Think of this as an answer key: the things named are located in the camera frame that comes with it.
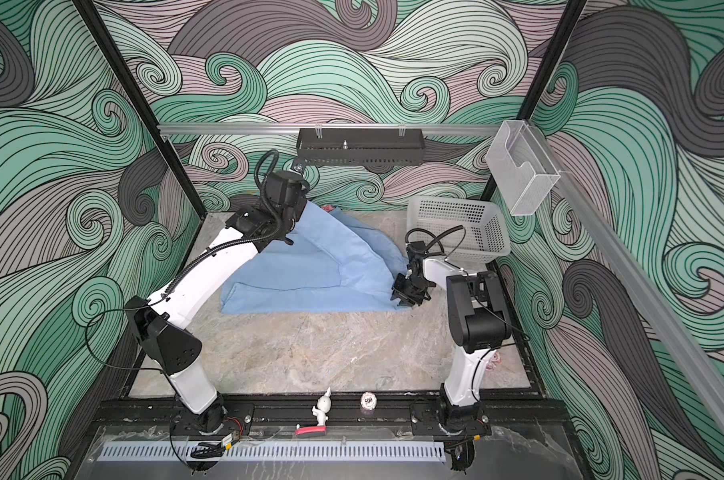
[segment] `black cable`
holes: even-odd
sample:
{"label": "black cable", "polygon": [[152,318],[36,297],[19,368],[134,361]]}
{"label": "black cable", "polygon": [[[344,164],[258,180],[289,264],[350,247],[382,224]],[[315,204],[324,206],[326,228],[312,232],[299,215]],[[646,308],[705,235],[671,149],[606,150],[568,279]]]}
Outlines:
{"label": "black cable", "polygon": [[516,342],[505,343],[505,344],[501,345],[500,347],[498,347],[497,349],[492,349],[492,350],[486,351],[485,354],[482,355],[482,358],[480,358],[479,361],[476,363],[476,367],[474,368],[474,375],[471,376],[471,394],[474,397],[474,400],[476,400],[477,402],[479,401],[479,398],[476,398],[476,394],[474,393],[474,380],[476,379],[476,372],[479,371],[479,366],[482,365],[482,360],[485,359],[485,357],[487,356],[488,353],[495,352],[497,350],[501,350],[501,348],[503,348],[504,346],[511,346],[511,345],[516,345]]}
{"label": "black cable", "polygon": [[[176,406],[177,404],[178,404],[178,393],[175,392],[175,398],[173,398],[173,401],[172,401],[172,406],[173,406],[173,408],[175,408],[175,406]],[[181,456],[178,455],[178,451],[175,450],[175,446],[173,445],[173,442],[172,442],[172,427],[173,427],[173,418],[174,418],[174,417],[175,417],[175,416],[171,416],[171,417],[170,417],[170,425],[168,425],[168,437],[170,437],[170,449],[171,449],[172,452],[175,454],[175,458],[177,458],[180,463],[182,463],[183,465],[185,465],[186,468],[188,468],[189,470],[191,470],[191,473],[194,473],[194,472],[197,471],[196,468],[188,465],[188,463],[186,463],[186,462],[184,461],[184,459],[181,458]]]}
{"label": "black cable", "polygon": [[85,327],[84,327],[85,328],[85,347],[87,347],[87,351],[90,352],[90,356],[92,356],[92,358],[94,358],[98,363],[101,363],[104,366],[111,367],[112,369],[115,369],[115,370],[128,370],[130,372],[134,372],[136,370],[156,370],[157,372],[161,372],[162,375],[164,375],[165,371],[162,369],[157,369],[157,368],[153,368],[153,367],[133,368],[133,367],[117,366],[117,365],[112,365],[111,363],[107,363],[107,362],[99,359],[98,356],[96,355],[96,353],[92,351],[92,347],[90,346],[90,337],[88,335],[88,331],[90,330],[90,327],[95,325],[96,323],[100,322],[106,313],[109,313],[109,312],[132,312],[132,311],[140,310],[142,308],[146,308],[149,306],[154,306],[164,300],[165,300],[165,297],[162,297],[162,299],[157,302],[150,303],[149,305],[139,306],[138,308],[112,308],[109,310],[103,310],[102,312],[98,313],[98,315],[96,315],[96,316],[92,317],[90,320],[88,320],[88,322],[85,324]]}
{"label": "black cable", "polygon": [[218,458],[222,457],[224,453],[226,453],[226,447],[222,447],[220,444],[217,446],[205,446],[200,444],[200,446],[206,447],[201,450],[194,450],[194,452],[191,452],[190,456],[197,460],[206,460],[208,458]]}
{"label": "black cable", "polygon": [[431,240],[431,242],[426,244],[425,252],[428,252],[429,250],[431,250],[431,247],[434,246],[435,243],[439,242],[442,238],[444,238],[450,234],[453,234],[454,232],[457,232],[458,230],[461,230],[462,228],[463,228],[463,230],[465,230],[465,227],[463,225],[455,225],[455,226],[453,226],[453,228],[443,231],[441,234],[434,237],[434,239]]}
{"label": "black cable", "polygon": [[273,155],[273,158],[271,159],[271,164],[269,165],[269,168],[266,172],[266,177],[268,177],[273,168],[276,166],[277,160],[279,160],[279,151],[272,148],[271,150],[263,154],[261,158],[258,159],[258,162],[255,164],[255,171],[253,172],[253,174],[255,179],[255,186],[258,187],[258,191],[261,190],[261,179],[258,178],[258,174],[261,171],[261,165],[263,165],[263,162],[266,161],[266,159],[269,158],[270,155]]}
{"label": "black cable", "polygon": [[[458,248],[459,246],[461,246],[461,244],[463,243],[463,240],[465,240],[465,227],[464,227],[463,225],[453,226],[453,228],[450,228],[449,230],[445,230],[444,232],[442,232],[442,233],[439,234],[439,235],[434,235],[432,232],[429,232],[429,231],[426,230],[425,228],[413,228],[413,229],[411,229],[410,231],[408,231],[408,232],[405,234],[405,244],[408,244],[408,243],[409,243],[409,236],[410,236],[410,234],[412,234],[412,233],[414,233],[414,232],[421,232],[421,233],[423,233],[423,234],[430,235],[430,236],[433,238],[433,240],[431,240],[428,244],[426,244],[426,246],[425,246],[425,248],[424,248],[423,250],[415,250],[415,249],[413,249],[413,250],[414,250],[415,252],[418,252],[419,254],[425,254],[426,256],[444,255],[444,254],[445,254],[445,248],[444,248],[444,245],[442,245],[442,241],[441,241],[441,240],[442,240],[444,237],[446,237],[446,236],[448,236],[448,235],[450,235],[450,234],[453,234],[454,232],[457,232],[458,230],[463,230],[463,238],[460,239],[460,242],[458,242],[458,245],[456,245],[455,248],[453,248],[453,250],[447,255],[447,256],[450,256],[450,255],[453,254],[453,252],[455,252],[455,250],[457,250],[457,248]],[[437,254],[437,253],[430,254],[430,253],[429,253],[429,250],[431,250],[431,247],[434,246],[435,244],[438,244],[438,245],[439,245],[439,249],[441,250],[441,252],[438,253],[438,254]]]}
{"label": "black cable", "polygon": [[[413,229],[411,229],[410,231],[408,231],[408,232],[405,234],[405,244],[409,244],[409,236],[410,236],[411,234],[414,234],[414,232],[420,232],[421,234],[430,235],[432,238],[436,238],[436,235],[432,234],[431,232],[429,232],[429,231],[426,230],[425,228],[413,228]],[[444,253],[444,252],[445,252],[445,248],[444,248],[444,246],[442,245],[442,242],[437,241],[436,243],[439,244],[439,249],[442,251],[442,253]]]}
{"label": "black cable", "polygon": [[471,376],[471,394],[474,397],[474,400],[477,402],[479,401],[479,398],[476,398],[476,393],[474,393],[474,380],[476,380],[476,372],[479,371],[479,366],[482,365],[482,360],[485,359],[488,353],[494,352],[494,350],[487,350],[484,355],[479,359],[478,362],[476,362],[476,367],[474,368],[474,375]]}
{"label": "black cable", "polygon": [[461,239],[460,239],[460,241],[458,242],[458,244],[455,245],[455,248],[453,248],[452,250],[450,250],[450,253],[447,254],[447,256],[445,256],[445,259],[448,259],[448,258],[450,257],[450,255],[452,255],[452,254],[458,249],[459,246],[463,245],[463,240],[465,240],[465,228],[463,228],[463,237],[461,237]]}
{"label": "black cable", "polygon": [[[263,157],[259,160],[259,163],[262,163],[261,160],[265,159],[272,151],[276,150],[269,150],[266,152]],[[282,221],[282,217],[277,214],[276,209],[274,209],[273,205],[271,204],[271,201],[266,197],[266,183],[268,182],[268,175],[271,173],[271,171],[274,168],[274,164],[276,162],[271,162],[271,165],[269,165],[269,168],[266,172],[266,180],[263,182],[263,185],[261,185],[261,203],[266,206],[266,209],[268,210],[269,214],[274,218],[276,223],[274,224],[273,231],[269,232],[268,234],[263,234],[260,236],[253,236],[252,238],[239,238],[236,240],[231,240],[228,242],[224,242],[220,245],[213,246],[212,248],[208,248],[205,250],[202,255],[198,256],[191,262],[189,262],[183,270],[181,270],[180,273],[178,273],[172,282],[170,282],[165,289],[165,296],[170,295],[175,291],[175,287],[178,286],[178,283],[181,283],[181,280],[184,279],[186,275],[188,275],[189,272],[194,270],[194,267],[202,263],[203,260],[207,259],[209,256],[215,255],[217,252],[220,252],[221,250],[227,249],[230,246],[236,246],[236,245],[243,245],[243,244],[252,244],[255,242],[262,242],[262,241],[268,241],[273,240],[274,238],[279,235],[279,233],[282,231],[282,225],[284,222]]]}
{"label": "black cable", "polygon": [[481,435],[477,435],[477,436],[472,435],[470,437],[463,438],[463,440],[461,440],[460,442],[453,443],[452,445],[447,446],[445,448],[452,449],[455,447],[460,447],[461,445],[465,445],[466,443],[473,442],[474,440],[477,439],[476,437],[482,437],[482,436]]}

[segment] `white rabbit figurine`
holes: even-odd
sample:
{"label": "white rabbit figurine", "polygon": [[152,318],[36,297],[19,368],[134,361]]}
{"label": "white rabbit figurine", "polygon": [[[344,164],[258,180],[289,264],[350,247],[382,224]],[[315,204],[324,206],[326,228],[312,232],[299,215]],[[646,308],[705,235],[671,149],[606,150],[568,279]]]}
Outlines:
{"label": "white rabbit figurine", "polygon": [[324,427],[327,422],[327,413],[333,402],[329,399],[330,390],[317,400],[317,406],[311,408],[311,413],[317,417],[317,426]]}

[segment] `vent grille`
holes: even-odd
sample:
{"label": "vent grille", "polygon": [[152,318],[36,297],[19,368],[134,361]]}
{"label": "vent grille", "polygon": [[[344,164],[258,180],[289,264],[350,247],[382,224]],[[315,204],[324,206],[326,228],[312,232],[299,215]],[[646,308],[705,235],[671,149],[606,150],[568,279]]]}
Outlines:
{"label": "vent grille", "polygon": [[482,215],[485,212],[485,206],[478,204],[472,205],[468,202],[465,204],[448,204],[442,199],[421,200],[419,205],[418,216],[424,218],[433,218],[439,220],[454,220],[455,222],[474,222],[476,224],[482,221]]}
{"label": "vent grille", "polygon": [[[192,446],[175,442],[175,451],[187,461]],[[161,442],[106,442],[100,462],[151,462],[177,460],[169,441]],[[215,462],[444,462],[445,449],[441,442],[341,442],[319,441],[270,441],[250,444],[242,442],[227,450]]]}
{"label": "vent grille", "polygon": [[307,158],[306,165],[321,167],[323,165],[420,165],[423,163],[419,158]]}

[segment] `marble floor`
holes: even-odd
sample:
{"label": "marble floor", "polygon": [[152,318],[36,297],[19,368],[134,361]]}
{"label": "marble floor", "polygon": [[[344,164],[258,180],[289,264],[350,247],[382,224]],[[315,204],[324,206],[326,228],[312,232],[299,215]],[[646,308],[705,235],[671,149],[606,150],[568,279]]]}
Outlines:
{"label": "marble floor", "polygon": [[[386,233],[404,252],[405,211],[349,213]],[[230,215],[207,216],[191,258]],[[404,312],[226,315],[218,290],[188,329],[203,342],[204,368],[222,393],[431,390],[447,378],[454,345],[445,292],[437,287],[431,295],[431,301]],[[502,348],[500,362],[491,367],[482,388],[529,386],[515,346]],[[158,372],[141,371],[130,395],[173,391]]]}

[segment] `transparent plastic holder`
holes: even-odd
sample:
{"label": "transparent plastic holder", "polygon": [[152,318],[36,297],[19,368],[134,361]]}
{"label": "transparent plastic holder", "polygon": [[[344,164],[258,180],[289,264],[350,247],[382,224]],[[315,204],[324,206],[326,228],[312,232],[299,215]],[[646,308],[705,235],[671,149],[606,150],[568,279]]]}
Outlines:
{"label": "transparent plastic holder", "polygon": [[504,120],[485,161],[514,216],[534,215],[559,180],[554,154],[541,130],[524,120]]}

